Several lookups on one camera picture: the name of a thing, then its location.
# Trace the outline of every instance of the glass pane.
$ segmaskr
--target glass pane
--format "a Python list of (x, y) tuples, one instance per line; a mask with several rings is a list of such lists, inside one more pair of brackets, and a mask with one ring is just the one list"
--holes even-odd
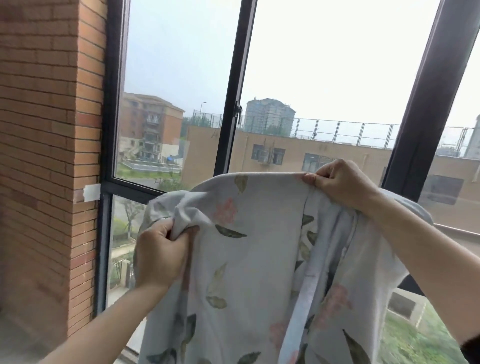
[[(477, 234), (480, 233), (479, 83), (480, 46), (475, 44), (419, 200), (435, 223)], [(480, 243), (474, 234), (465, 237)], [(480, 253), (477, 244), (453, 238)]]
[(259, 1), (229, 171), (315, 172), (341, 157), (380, 184), (438, 5)]
[(401, 289), (388, 305), (377, 362), (467, 364), (432, 304)]
[[(142, 224), (145, 205), (114, 196), (110, 237), (110, 267), (108, 274), (107, 306), (113, 305), (121, 296), (135, 287), (133, 252), (138, 229)], [(128, 341), (128, 348), (140, 352), (144, 338), (146, 319)]]
[(168, 192), (213, 176), (240, 2), (131, 1), (116, 177)]

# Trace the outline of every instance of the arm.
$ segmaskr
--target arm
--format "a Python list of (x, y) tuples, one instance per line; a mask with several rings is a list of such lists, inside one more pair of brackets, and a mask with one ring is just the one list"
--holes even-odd
[(75, 333), (40, 364), (111, 364), (141, 321), (180, 275), (192, 233), (166, 238), (172, 220), (155, 223), (137, 242), (137, 287)]
[(338, 159), (304, 181), (370, 217), (460, 344), (480, 333), (480, 258), (386, 197), (353, 162)]

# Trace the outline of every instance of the hand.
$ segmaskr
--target hand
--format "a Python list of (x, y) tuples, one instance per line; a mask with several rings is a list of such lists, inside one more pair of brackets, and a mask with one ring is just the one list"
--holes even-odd
[(325, 164), (303, 181), (320, 188), (332, 200), (369, 215), (372, 202), (383, 197), (380, 189), (352, 161), (341, 158)]
[(167, 239), (173, 220), (157, 221), (137, 240), (137, 287), (168, 290), (181, 273), (198, 227), (187, 229), (174, 242)]

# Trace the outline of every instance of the overcast sky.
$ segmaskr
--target overcast sky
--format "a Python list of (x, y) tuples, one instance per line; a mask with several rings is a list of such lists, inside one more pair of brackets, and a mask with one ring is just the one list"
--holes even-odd
[[(296, 118), (400, 123), (439, 0), (258, 0), (241, 103)], [(223, 113), (239, 0), (132, 0), (125, 90)], [(474, 48), (448, 126), (480, 114)]]

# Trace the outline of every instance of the brick pillar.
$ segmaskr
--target brick pillar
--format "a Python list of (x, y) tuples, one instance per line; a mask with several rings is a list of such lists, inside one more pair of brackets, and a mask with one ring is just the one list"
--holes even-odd
[(91, 319), (105, 19), (100, 0), (0, 2), (2, 312), (50, 347)]

